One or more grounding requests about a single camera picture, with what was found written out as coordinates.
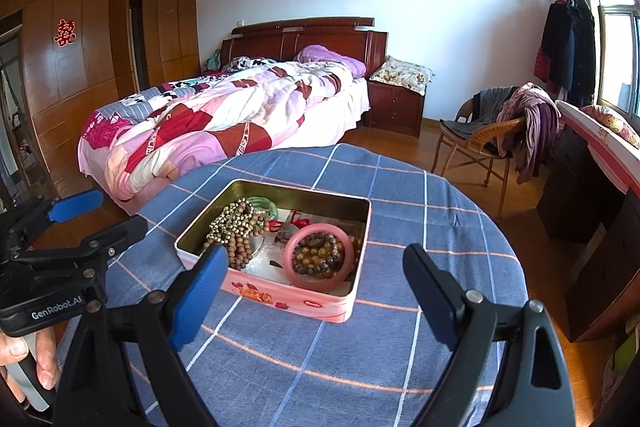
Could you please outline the person's left hand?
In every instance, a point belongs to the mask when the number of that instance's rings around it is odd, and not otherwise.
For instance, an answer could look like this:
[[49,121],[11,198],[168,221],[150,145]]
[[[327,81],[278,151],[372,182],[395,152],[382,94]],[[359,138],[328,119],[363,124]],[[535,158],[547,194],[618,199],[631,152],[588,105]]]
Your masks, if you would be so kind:
[[[8,384],[18,402],[25,400],[25,395],[15,379],[8,374],[6,368],[21,362],[29,355],[29,347],[23,337],[9,337],[0,333],[0,365],[1,376]],[[58,359],[56,358],[56,338],[52,327],[41,329],[35,337],[35,354],[37,376],[44,389],[51,390],[60,378]]]

